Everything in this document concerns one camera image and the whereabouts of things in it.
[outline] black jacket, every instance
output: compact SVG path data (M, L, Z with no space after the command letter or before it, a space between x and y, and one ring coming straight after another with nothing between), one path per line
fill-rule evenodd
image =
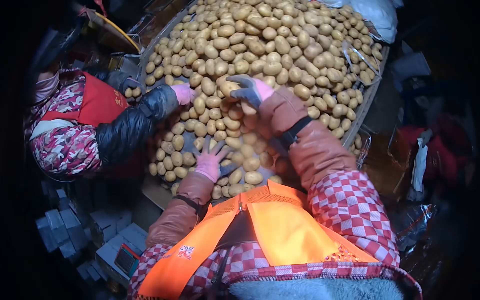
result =
M96 68L84 71L122 91L123 82L130 77L121 71L108 72ZM126 162L133 152L154 134L157 123L179 106L175 91L162 84L142 96L140 103L128 107L111 123L101 123L96 129L96 141L102 166Z

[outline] fleece lining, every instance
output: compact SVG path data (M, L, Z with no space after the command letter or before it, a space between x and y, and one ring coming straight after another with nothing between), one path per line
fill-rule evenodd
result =
M231 285L229 291L240 300L402 300L405 298L395 281L380 278L247 281Z

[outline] orange safety vest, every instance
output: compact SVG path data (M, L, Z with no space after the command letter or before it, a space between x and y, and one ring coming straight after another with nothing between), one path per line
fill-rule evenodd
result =
M260 248L270 266L325 261L377 262L338 233L320 225L302 208L307 195L268 180L212 208L205 218L150 270L137 299L177 299L210 256L240 210L248 210Z

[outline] camouflage jacket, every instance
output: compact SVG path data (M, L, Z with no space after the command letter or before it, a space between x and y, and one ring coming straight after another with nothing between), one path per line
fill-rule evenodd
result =
M85 76L80 69L60 70L58 90L27 112L24 120L26 140L47 111L78 111L84 90ZM101 170L95 127L71 122L74 126L55 128L29 141L34 159L45 172L52 174L68 176Z

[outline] logo patch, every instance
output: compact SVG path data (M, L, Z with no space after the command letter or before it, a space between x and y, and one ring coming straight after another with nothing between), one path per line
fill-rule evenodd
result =
M189 246L180 246L179 253L177 254L178 257L183 257L188 260L192 259L192 253L195 247L189 247Z

